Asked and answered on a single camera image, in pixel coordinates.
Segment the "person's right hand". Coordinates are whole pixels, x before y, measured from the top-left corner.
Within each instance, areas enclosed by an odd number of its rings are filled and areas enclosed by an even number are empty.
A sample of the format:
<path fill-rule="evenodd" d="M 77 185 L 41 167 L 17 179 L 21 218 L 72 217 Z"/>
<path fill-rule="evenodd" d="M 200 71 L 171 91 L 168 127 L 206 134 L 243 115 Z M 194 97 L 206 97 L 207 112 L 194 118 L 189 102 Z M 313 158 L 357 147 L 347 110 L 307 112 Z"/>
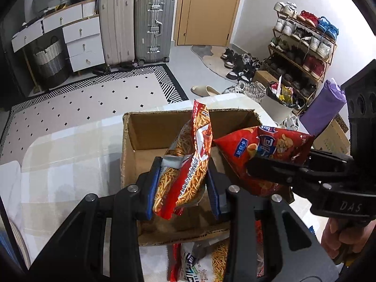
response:
<path fill-rule="evenodd" d="M 321 238 L 321 246 L 332 259 L 335 259 L 339 255 L 340 248 L 344 245 L 349 245 L 350 252 L 360 253 L 375 227 L 375 220 L 371 221 L 365 227 L 342 229 L 340 229 L 339 223 L 339 220 L 330 218 L 327 221 Z"/>

